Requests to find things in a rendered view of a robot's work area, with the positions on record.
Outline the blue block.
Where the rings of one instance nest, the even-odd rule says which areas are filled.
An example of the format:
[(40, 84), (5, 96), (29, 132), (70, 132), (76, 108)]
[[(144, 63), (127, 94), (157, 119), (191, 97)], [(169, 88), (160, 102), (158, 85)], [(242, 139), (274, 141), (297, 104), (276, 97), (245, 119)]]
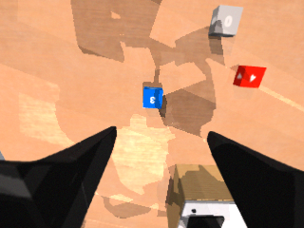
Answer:
[(148, 87), (143, 89), (143, 105), (147, 108), (162, 108), (162, 87)]

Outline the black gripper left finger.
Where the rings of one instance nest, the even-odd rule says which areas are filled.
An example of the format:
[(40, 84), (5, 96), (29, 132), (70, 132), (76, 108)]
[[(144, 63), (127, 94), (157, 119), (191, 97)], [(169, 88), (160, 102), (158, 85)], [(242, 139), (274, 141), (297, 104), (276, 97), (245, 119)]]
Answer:
[(81, 228), (116, 138), (111, 125), (36, 161), (0, 160), (0, 200), (24, 204), (37, 228)]

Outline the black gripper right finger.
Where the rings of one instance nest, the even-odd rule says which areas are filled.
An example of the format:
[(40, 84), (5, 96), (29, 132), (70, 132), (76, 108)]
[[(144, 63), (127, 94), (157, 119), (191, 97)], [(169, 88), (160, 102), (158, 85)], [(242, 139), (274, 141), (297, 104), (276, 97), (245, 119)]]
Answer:
[(207, 143), (247, 228), (304, 228), (304, 171), (215, 131)]

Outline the red block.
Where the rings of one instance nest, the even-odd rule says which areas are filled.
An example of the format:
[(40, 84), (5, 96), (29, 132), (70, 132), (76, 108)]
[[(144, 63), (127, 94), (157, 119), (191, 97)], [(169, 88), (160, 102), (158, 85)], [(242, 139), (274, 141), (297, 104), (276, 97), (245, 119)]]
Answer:
[(237, 75), (233, 85), (259, 87), (265, 71), (266, 67), (238, 66)]

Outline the white block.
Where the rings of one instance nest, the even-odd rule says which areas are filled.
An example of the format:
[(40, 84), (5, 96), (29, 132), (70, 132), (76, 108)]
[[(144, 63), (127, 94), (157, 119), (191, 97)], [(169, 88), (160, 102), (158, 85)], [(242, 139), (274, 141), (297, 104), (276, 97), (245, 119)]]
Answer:
[(237, 34), (243, 7), (219, 5), (213, 10), (208, 36), (231, 37)]

